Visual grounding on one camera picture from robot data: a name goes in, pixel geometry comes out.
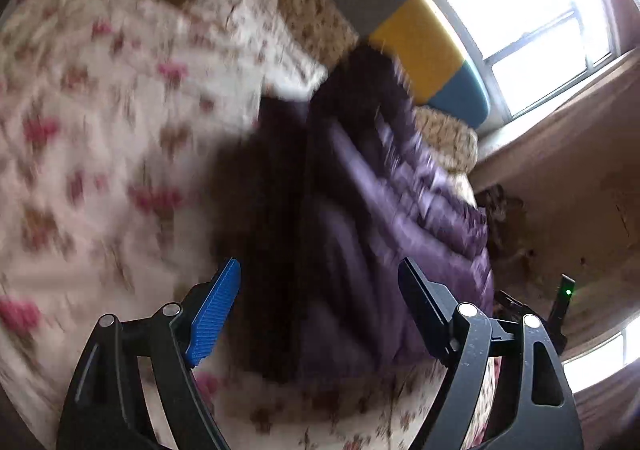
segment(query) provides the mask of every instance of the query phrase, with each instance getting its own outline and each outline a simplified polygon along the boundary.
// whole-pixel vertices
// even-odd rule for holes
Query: floral bedsheet
[[[221,153],[250,136],[261,93],[306,97],[326,70],[278,0],[15,2],[0,30],[0,384],[51,449],[97,318],[148,316],[210,278],[211,239],[229,227]],[[234,450],[408,448],[444,376],[428,362],[282,386],[235,366],[228,345],[223,330],[194,376]],[[158,440],[175,448],[150,367],[142,376]],[[466,446],[494,388],[491,362]]]

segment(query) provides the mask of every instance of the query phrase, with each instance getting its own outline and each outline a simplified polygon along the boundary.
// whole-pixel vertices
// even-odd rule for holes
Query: silver screw
[[[473,304],[463,303],[458,306],[458,311],[462,316],[466,316],[467,318],[471,318],[472,316],[476,316],[478,314],[478,309]]]
[[[176,316],[179,312],[180,305],[175,302],[171,302],[162,308],[162,314],[164,316]]]
[[[540,318],[538,318],[537,316],[524,315],[523,320],[525,325],[527,327],[531,327],[532,329],[537,329],[538,327],[540,327],[540,325],[542,325]]]
[[[109,325],[113,325],[113,322],[116,321],[113,315],[103,315],[98,320],[98,324],[100,327],[109,327]]]

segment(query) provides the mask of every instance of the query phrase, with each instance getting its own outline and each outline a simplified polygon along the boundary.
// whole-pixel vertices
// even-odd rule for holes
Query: blue panel
[[[428,104],[478,128],[489,116],[489,97],[475,67],[466,60]]]

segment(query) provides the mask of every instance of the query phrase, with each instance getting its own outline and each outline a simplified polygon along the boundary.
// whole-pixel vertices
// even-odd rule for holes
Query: yellow panel
[[[416,103],[431,99],[465,61],[460,39],[431,0],[407,0],[369,41],[398,55]]]

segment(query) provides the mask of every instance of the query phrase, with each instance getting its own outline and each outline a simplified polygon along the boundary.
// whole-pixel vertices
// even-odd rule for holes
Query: window sill
[[[589,88],[592,84],[603,79],[617,68],[629,54],[629,52],[622,54],[622,56],[612,60],[609,64],[605,65],[588,78],[582,80],[580,83],[576,83],[574,86],[568,88],[561,94],[558,94],[556,97],[545,101],[540,106],[530,110],[530,112],[521,115],[506,125],[498,128],[498,130],[494,130],[487,136],[483,137],[478,142],[478,163],[481,163],[485,159],[488,159],[495,153],[499,152],[501,149],[509,146],[518,137],[531,130],[535,125],[554,113],[567,101]]]

